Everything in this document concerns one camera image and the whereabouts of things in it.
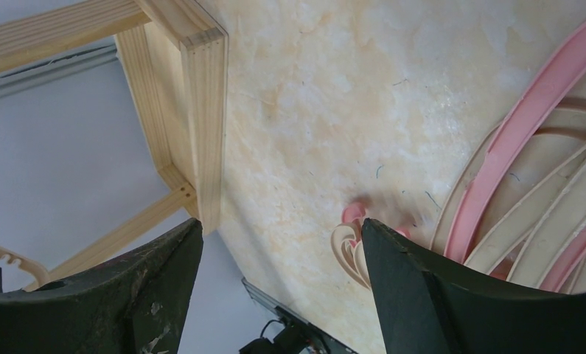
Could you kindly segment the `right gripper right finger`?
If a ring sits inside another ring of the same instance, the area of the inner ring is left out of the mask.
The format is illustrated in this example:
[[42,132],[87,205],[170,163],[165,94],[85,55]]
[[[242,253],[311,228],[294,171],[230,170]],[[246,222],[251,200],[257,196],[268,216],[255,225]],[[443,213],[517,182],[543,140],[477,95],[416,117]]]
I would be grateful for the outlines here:
[[586,353],[586,293],[498,280],[371,218],[362,241],[388,353]]

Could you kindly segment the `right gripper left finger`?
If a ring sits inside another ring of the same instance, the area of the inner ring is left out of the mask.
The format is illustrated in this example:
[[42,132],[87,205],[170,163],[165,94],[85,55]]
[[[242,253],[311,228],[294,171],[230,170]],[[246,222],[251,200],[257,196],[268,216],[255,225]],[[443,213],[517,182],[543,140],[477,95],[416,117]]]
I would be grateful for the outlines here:
[[86,271],[0,294],[0,353],[177,353],[202,232],[192,218]]

